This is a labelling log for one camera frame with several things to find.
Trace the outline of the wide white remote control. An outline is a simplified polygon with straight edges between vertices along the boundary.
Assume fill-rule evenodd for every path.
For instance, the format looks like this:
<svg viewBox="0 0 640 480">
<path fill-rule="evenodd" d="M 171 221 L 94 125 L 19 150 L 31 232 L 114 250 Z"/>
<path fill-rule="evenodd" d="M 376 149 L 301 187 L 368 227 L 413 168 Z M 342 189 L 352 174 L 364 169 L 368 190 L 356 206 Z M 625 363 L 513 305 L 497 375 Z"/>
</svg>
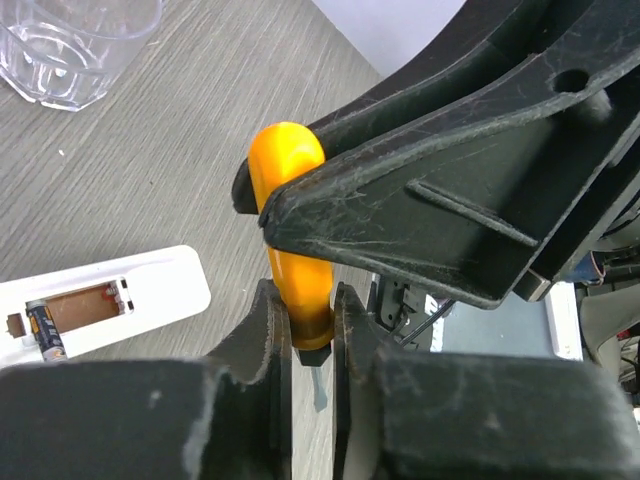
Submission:
<svg viewBox="0 0 640 480">
<path fill-rule="evenodd" d="M 34 301 L 46 303 L 73 358 L 194 316 L 211 293 L 187 245 L 3 282 L 2 367 L 43 360 L 27 315 Z"/>
</svg>

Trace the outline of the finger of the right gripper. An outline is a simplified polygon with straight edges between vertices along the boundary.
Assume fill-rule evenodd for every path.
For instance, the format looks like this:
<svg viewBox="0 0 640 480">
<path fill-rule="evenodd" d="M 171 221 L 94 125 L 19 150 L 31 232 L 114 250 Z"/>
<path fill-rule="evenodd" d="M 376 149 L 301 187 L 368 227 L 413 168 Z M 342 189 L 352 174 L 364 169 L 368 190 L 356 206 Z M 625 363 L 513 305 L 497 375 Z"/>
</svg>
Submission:
<svg viewBox="0 0 640 480">
<path fill-rule="evenodd" d="M 283 187 L 318 258 L 492 308 L 571 271 L 639 188 L 639 28 L 574 24 Z"/>
<path fill-rule="evenodd" d="M 495 81 L 526 58 L 551 1 L 468 1 L 400 70 L 309 128 L 329 159 Z"/>
</svg>

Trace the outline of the orange handled screwdriver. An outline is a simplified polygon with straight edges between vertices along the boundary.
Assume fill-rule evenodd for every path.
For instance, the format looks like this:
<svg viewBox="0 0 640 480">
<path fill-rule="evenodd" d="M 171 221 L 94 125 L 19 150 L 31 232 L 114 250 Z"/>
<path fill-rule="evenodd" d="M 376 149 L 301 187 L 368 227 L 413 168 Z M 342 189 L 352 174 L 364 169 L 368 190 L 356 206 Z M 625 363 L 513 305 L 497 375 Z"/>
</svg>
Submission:
<svg viewBox="0 0 640 480">
<path fill-rule="evenodd" d="M 273 281 L 289 317 L 291 342 L 300 364 L 310 369 L 313 404 L 328 406 L 321 367 L 331 353 L 334 316 L 331 291 L 333 267 L 303 245 L 296 223 L 274 215 L 283 187 L 321 166 L 325 152 L 306 126 L 279 122 L 261 130 L 248 152 L 248 171 L 261 225 L 267 235 L 267 253 Z"/>
</svg>

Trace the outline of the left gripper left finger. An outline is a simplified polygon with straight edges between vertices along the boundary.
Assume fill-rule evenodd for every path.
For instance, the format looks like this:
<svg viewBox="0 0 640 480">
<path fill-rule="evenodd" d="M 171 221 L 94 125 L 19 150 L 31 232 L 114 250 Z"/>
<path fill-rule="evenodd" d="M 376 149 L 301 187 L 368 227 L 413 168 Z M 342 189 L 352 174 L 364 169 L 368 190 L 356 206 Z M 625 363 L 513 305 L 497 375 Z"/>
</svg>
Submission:
<svg viewBox="0 0 640 480">
<path fill-rule="evenodd" d="M 5 479 L 287 479 L 291 340 L 277 288 L 195 359 L 32 363 L 1 372 Z"/>
</svg>

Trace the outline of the dark battery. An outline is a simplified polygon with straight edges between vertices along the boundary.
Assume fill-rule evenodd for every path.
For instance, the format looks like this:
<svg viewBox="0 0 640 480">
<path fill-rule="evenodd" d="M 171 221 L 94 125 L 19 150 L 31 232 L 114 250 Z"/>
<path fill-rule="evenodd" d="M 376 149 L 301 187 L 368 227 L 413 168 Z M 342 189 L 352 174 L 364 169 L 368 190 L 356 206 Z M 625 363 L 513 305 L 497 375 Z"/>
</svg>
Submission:
<svg viewBox="0 0 640 480">
<path fill-rule="evenodd" d="M 66 349 L 47 302 L 43 299 L 27 302 L 26 314 L 43 360 L 66 360 Z"/>
</svg>

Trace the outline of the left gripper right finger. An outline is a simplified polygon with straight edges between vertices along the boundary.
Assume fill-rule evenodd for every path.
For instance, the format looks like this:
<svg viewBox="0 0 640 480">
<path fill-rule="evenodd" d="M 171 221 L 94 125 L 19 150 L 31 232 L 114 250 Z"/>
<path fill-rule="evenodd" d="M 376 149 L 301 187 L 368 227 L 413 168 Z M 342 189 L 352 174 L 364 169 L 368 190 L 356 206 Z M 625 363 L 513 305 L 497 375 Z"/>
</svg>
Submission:
<svg viewBox="0 0 640 480">
<path fill-rule="evenodd" d="M 589 363 L 409 351 L 335 298 L 337 479 L 635 479 L 631 408 Z"/>
</svg>

